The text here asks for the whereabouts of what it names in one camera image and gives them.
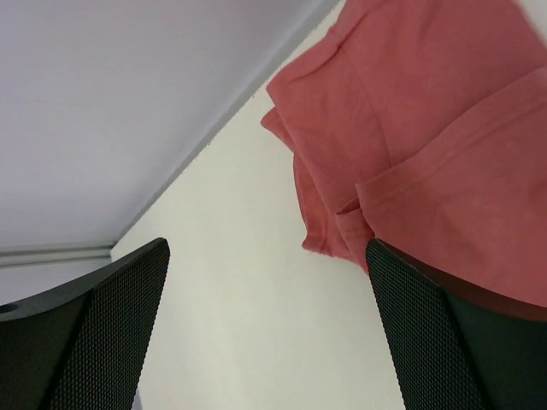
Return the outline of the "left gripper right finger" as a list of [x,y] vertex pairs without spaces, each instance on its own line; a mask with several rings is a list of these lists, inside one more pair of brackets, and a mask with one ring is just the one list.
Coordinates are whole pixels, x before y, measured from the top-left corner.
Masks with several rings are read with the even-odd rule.
[[378,239],[366,262],[407,409],[544,409],[546,309]]

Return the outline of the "salmon pink t shirt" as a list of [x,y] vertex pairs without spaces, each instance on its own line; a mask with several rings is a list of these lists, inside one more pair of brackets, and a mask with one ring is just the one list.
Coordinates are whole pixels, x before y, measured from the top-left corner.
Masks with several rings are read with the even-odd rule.
[[349,1],[270,81],[311,252],[546,303],[546,47],[514,1]]

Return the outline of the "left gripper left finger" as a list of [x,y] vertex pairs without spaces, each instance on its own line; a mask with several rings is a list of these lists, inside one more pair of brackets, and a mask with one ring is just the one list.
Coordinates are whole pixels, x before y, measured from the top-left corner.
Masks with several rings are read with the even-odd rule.
[[132,408],[168,273],[157,238],[1,307],[3,409]]

